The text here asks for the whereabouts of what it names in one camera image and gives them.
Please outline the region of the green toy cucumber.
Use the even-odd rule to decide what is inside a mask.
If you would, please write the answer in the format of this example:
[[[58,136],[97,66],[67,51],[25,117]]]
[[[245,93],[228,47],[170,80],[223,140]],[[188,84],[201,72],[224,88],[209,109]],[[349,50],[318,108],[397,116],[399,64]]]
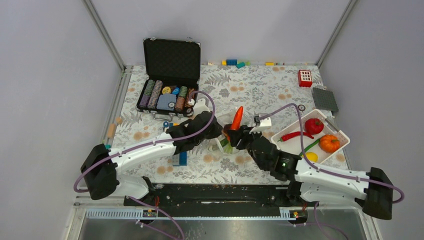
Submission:
[[[219,144],[223,149],[231,147],[231,144],[229,143],[229,141],[226,138],[220,140]]]

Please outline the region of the orange toy carrot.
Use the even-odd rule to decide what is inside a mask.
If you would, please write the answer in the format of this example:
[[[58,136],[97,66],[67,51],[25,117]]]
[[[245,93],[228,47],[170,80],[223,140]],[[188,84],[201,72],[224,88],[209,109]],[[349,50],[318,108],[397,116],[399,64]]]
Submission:
[[[242,118],[243,118],[243,113],[244,113],[244,107],[243,106],[240,106],[237,109],[237,111],[235,112],[233,121],[232,121],[232,123],[231,123],[231,125],[229,127],[230,130],[237,131],[237,130],[240,129],[241,121],[242,121]]]

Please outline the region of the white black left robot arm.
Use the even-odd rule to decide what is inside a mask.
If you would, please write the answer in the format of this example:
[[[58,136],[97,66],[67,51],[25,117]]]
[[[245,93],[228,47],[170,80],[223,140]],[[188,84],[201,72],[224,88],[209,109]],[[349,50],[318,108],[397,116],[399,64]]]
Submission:
[[[130,196],[148,206],[155,200],[152,185],[147,178],[126,175],[126,171],[143,162],[191,151],[201,142],[219,137],[222,130],[214,111],[204,109],[196,112],[193,119],[170,126],[160,135],[138,144],[110,149],[98,144],[83,162],[77,181],[84,180],[84,192],[92,200]]]

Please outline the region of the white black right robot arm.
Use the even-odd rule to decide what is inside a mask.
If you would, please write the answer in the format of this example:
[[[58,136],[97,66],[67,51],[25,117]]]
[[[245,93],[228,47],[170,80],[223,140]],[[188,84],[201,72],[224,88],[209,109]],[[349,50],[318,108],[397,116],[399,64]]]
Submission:
[[[231,146],[246,150],[261,170],[277,180],[289,181],[286,198],[291,205],[342,204],[380,220],[392,219],[394,186],[382,169],[352,171],[308,163],[299,155],[279,150],[255,127],[247,125],[229,129],[227,134]]]

